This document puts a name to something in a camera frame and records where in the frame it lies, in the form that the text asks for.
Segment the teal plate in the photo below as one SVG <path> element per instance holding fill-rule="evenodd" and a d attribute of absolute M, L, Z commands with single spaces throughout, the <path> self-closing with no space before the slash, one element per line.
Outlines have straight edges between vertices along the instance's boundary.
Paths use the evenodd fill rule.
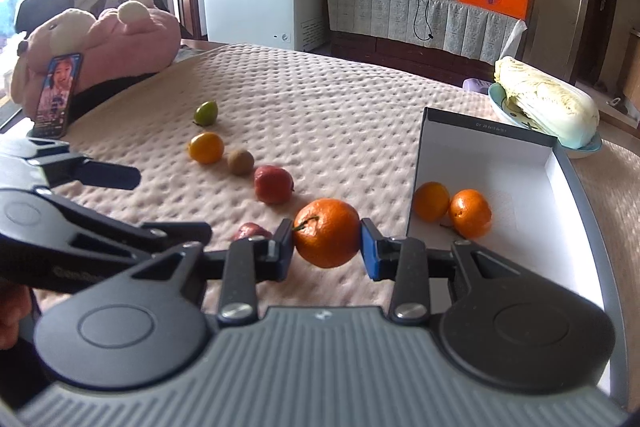
<path fill-rule="evenodd" d="M 501 120 L 517 127 L 544 133 L 536 122 L 523 113 L 521 108 L 509 102 L 507 94 L 500 84 L 492 84 L 491 87 L 489 87 L 489 100 L 491 101 L 491 106 L 494 108 L 495 114 L 500 117 Z M 562 148 L 569 158 L 584 158 L 602 149 L 602 138 L 600 137 L 600 133 L 596 133 L 593 138 L 591 138 L 591 141 L 581 149 L 570 149 L 565 146 L 562 146 Z"/>

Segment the green fruit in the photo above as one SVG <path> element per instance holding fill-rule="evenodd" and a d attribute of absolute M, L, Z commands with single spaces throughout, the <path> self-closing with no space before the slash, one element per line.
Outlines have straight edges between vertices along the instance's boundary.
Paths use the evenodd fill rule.
<path fill-rule="evenodd" d="M 218 104 L 215 100 L 203 103 L 193 114 L 193 121 L 201 126 L 213 125 L 218 119 Z"/>

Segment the human hand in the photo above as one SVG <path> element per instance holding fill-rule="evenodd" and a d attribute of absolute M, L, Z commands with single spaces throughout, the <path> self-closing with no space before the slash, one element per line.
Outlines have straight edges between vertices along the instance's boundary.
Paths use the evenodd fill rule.
<path fill-rule="evenodd" d="M 0 349 L 10 349 L 18 340 L 18 323 L 31 313 L 27 286 L 0 281 Z"/>

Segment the phone screen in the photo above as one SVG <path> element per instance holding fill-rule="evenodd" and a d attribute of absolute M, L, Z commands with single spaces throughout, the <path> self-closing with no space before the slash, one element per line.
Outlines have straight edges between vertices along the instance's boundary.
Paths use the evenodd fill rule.
<path fill-rule="evenodd" d="M 80 73 L 82 55 L 79 53 L 55 57 L 42 85 L 36 121 L 31 133 L 34 137 L 60 138 L 66 131 L 68 108 Z"/>

